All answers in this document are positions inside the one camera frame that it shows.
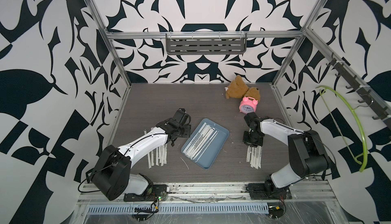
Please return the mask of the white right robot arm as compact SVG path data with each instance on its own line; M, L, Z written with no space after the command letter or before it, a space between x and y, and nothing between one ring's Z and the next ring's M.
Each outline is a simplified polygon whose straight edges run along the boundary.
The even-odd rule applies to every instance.
M289 163L265 181L266 191L284 189L331 168L332 161L316 131L295 129L268 117L261 118L254 112L245 115L244 120L249 127L243 134L246 145L263 146L263 139L268 135L288 146Z

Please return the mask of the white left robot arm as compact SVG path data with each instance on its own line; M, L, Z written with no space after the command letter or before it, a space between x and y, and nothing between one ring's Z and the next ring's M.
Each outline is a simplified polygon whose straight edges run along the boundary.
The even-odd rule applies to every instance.
M144 156L178 138L189 138L191 116L180 108L173 117L156 124L148 133L120 147L107 146L89 176L105 197L113 201L124 193L147 196L152 181L142 174L131 174L131 168Z

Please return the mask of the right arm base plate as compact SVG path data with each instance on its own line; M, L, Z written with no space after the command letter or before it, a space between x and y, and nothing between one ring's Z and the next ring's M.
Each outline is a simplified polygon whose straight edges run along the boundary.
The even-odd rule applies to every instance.
M288 187L277 188L271 181L249 183L245 190L249 193L252 200L285 200L292 198Z

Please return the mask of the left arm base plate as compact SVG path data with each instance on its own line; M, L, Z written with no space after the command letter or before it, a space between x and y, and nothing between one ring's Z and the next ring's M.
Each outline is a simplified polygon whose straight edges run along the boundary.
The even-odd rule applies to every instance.
M166 184L150 185L142 194L126 193L124 202L144 202L153 201L156 198L162 200L167 195L168 186Z

